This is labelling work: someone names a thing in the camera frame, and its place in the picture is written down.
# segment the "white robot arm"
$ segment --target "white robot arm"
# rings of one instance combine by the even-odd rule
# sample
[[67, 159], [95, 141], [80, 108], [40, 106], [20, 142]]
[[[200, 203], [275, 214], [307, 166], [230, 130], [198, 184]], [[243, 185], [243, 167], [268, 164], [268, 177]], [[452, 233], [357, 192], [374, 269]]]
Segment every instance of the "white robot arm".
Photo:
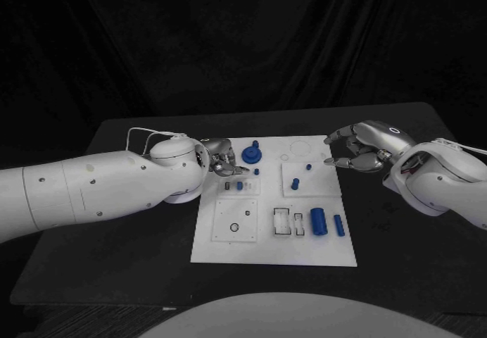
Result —
[[416, 144], [403, 131], [379, 121], [341, 128], [324, 143], [343, 137], [357, 157], [327, 158], [325, 165], [374, 172], [392, 163], [381, 183], [407, 204], [429, 216], [452, 210], [487, 229], [487, 165], [461, 147], [481, 154], [487, 151], [445, 139]]
[[206, 139], [204, 146], [184, 134], [152, 134], [173, 137], [149, 156], [128, 151], [126, 140], [124, 151], [0, 170], [0, 243], [56, 226], [122, 217], [161, 201], [190, 201], [209, 171], [220, 176], [249, 171], [234, 165], [227, 139]]

